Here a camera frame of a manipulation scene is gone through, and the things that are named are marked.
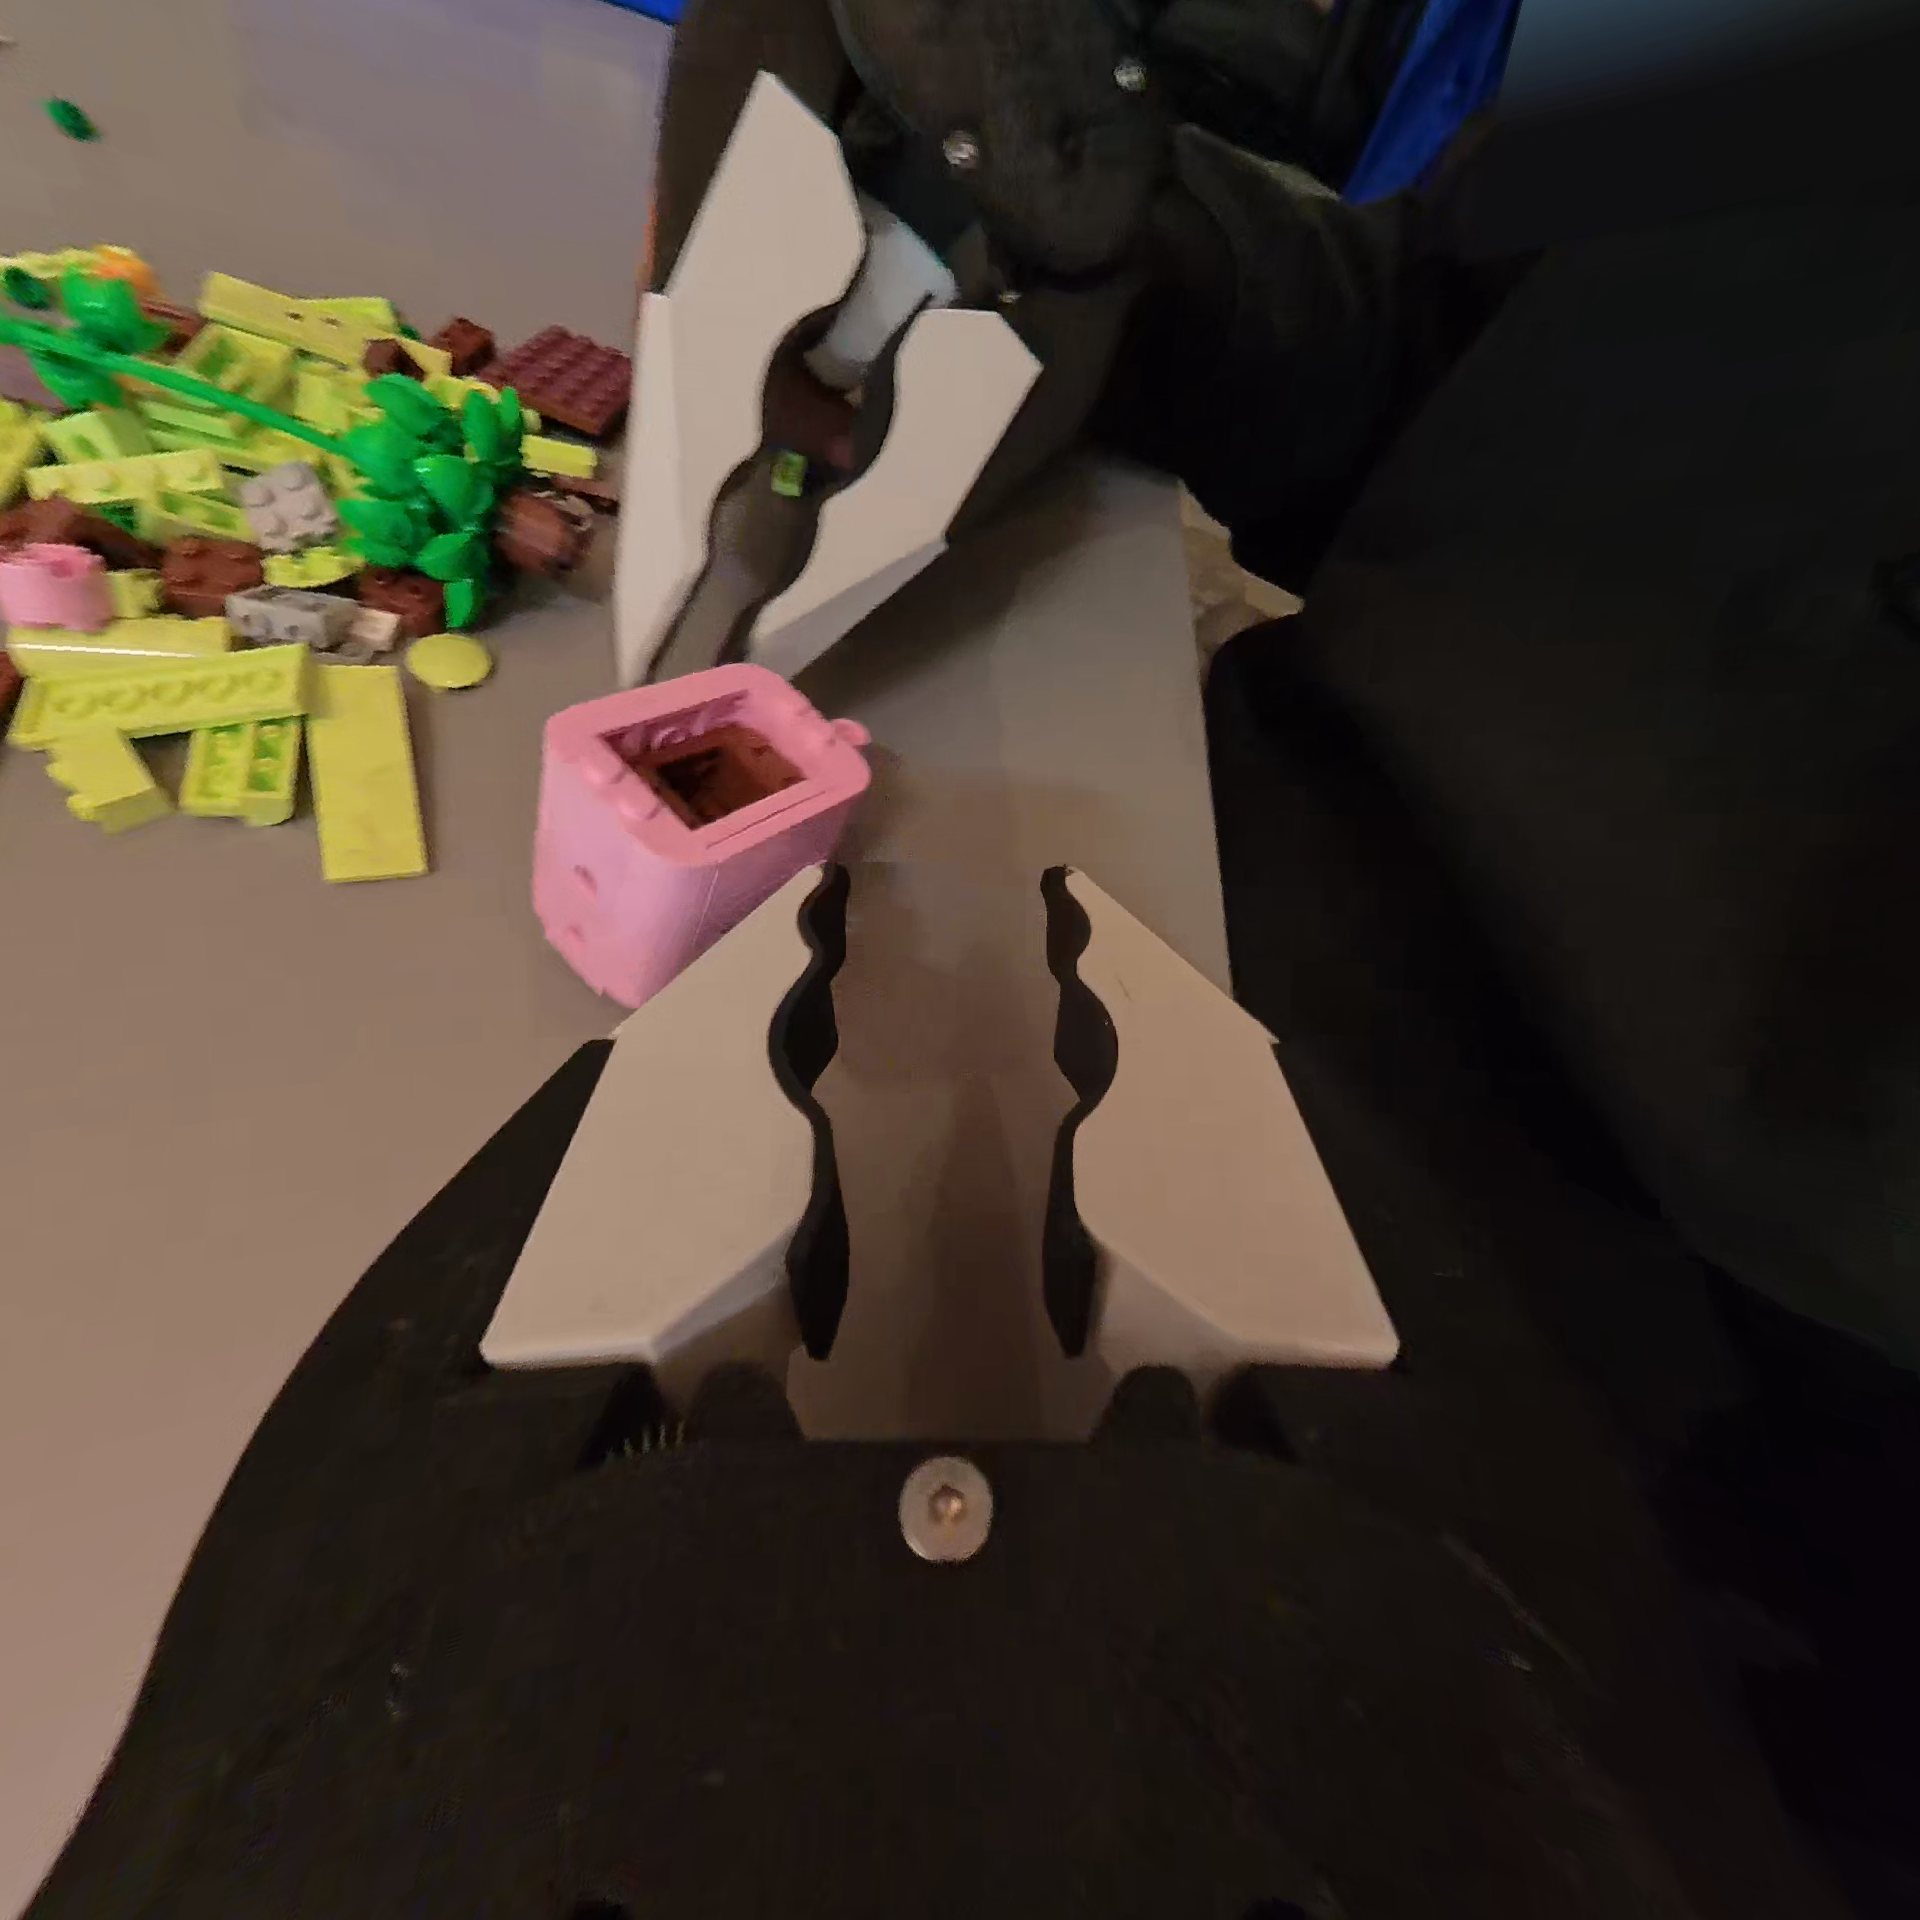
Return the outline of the brown studded plate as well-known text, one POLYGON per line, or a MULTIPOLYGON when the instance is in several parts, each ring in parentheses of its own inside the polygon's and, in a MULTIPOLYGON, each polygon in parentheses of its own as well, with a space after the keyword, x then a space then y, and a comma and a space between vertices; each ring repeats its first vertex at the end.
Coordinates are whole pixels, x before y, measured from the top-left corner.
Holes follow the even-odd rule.
POLYGON ((542 420, 588 441, 611 441, 627 423, 633 359, 569 326, 542 326, 499 354, 478 378, 513 389, 542 420))

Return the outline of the person's black clothing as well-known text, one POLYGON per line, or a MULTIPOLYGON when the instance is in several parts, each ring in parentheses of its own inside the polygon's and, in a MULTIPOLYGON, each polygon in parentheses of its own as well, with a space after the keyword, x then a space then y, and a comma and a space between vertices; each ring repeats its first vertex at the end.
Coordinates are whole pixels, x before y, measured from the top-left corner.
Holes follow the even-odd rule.
POLYGON ((1312 1439, 1916 1915, 1916 191, 1552 246, 1208 675, 1234 987, 1394 1388, 1312 1439))

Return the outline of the green toy plant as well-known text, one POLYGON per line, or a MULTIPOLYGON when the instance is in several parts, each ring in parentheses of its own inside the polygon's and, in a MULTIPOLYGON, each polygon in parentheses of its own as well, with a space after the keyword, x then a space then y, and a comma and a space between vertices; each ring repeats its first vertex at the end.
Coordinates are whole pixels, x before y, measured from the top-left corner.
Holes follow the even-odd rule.
POLYGON ((106 257, 65 259, 60 278, 4 262, 8 348, 72 414, 112 406, 156 434, 214 452, 233 473, 313 467, 361 561, 411 570, 470 626, 508 567, 497 534, 528 495, 514 391, 460 386, 420 365, 424 342, 381 300, 312 301, 211 275, 181 318, 145 301, 106 257))

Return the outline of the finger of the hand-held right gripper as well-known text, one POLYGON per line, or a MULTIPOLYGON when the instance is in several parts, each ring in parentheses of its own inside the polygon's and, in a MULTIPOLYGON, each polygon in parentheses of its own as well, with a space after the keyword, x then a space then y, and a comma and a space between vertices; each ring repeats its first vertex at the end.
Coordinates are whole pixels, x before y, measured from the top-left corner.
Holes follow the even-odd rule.
POLYGON ((786 678, 947 551, 1040 359, 998 314, 940 306, 905 326, 892 373, 893 411, 877 451, 824 499, 801 577, 754 618, 747 658, 786 678))
POLYGON ((665 289, 640 301, 612 571, 616 684, 646 681, 763 445, 778 353, 869 252, 837 134, 771 70, 745 93, 665 289))

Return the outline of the pink brick block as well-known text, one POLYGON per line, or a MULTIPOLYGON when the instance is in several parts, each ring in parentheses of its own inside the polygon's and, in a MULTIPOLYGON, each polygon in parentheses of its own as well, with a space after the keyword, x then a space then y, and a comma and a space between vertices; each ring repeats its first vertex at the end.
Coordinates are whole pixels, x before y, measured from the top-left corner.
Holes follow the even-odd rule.
POLYGON ((595 993, 643 1006, 808 868, 865 799, 873 737, 728 662, 553 714, 532 908, 595 993))

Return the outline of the person's right forearm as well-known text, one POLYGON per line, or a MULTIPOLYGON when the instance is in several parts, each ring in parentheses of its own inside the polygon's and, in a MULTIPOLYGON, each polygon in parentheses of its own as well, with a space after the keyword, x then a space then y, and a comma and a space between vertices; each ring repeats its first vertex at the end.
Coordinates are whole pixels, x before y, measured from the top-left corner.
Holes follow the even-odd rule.
POLYGON ((1446 190, 1352 203, 1177 125, 1118 319, 1068 365, 1070 434, 1174 477, 1244 570, 1306 596, 1372 470, 1536 259, 1469 257, 1446 190))

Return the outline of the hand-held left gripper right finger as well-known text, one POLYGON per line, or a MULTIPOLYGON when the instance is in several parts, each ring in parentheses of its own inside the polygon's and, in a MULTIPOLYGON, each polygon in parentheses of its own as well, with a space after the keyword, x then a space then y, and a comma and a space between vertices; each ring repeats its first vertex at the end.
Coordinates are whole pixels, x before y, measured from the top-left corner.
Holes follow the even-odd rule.
POLYGON ((1382 1306, 1275 1043, 1234 996, 1077 868, 1040 877, 1053 1139, 1040 1273, 1064 1354, 1382 1372, 1382 1306))

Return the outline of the pile of toy bricks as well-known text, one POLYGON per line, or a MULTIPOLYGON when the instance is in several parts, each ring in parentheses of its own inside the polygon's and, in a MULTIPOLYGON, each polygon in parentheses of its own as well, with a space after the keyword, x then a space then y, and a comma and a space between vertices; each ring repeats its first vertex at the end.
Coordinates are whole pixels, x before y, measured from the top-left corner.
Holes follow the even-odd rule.
MULTIPOLYGON (((93 254, 181 318, 201 300, 198 289, 193 305, 168 301, 149 262, 122 246, 4 262, 58 282, 65 259, 93 254)), ((460 386, 489 386, 478 373, 508 350, 476 319, 420 333, 377 295, 291 298, 387 301, 424 342, 419 363, 460 386)), ((508 567, 485 613, 452 628, 435 581, 349 551, 313 467, 229 470, 158 437, 154 417, 72 414, 4 346, 4 548, 98 553, 117 610, 97 634, 4 623, 4 743, 37 757, 65 807, 106 833, 174 811, 274 827, 308 809, 326 881, 425 875, 409 687, 482 685, 489 621, 584 565, 617 508, 603 468, 621 428, 595 444, 518 406, 531 494, 497 534, 508 567)))

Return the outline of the blue storage bin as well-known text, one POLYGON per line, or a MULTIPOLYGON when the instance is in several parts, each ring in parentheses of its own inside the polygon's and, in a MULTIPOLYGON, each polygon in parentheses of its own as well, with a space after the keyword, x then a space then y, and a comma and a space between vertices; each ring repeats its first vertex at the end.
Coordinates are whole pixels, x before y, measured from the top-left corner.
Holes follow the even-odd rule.
POLYGON ((1427 185, 1456 134, 1500 93, 1520 2, 1427 2, 1339 196, 1353 206, 1427 185))

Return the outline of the pink round brick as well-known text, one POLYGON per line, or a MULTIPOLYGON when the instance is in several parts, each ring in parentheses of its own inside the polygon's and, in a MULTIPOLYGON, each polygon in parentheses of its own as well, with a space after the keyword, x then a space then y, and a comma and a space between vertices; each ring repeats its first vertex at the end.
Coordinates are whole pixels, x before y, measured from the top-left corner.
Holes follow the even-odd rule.
POLYGON ((109 570, 84 546, 8 546, 0 581, 9 628, 101 634, 117 620, 109 570))

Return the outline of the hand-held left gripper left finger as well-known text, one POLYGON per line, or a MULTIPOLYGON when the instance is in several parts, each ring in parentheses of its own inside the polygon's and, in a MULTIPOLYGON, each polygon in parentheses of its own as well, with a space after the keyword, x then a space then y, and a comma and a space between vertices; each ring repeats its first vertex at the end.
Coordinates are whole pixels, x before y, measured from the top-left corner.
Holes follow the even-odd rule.
POLYGON ((851 875, 802 871, 612 1036, 480 1355, 492 1369, 825 1359, 849 1214, 816 1086, 851 875))

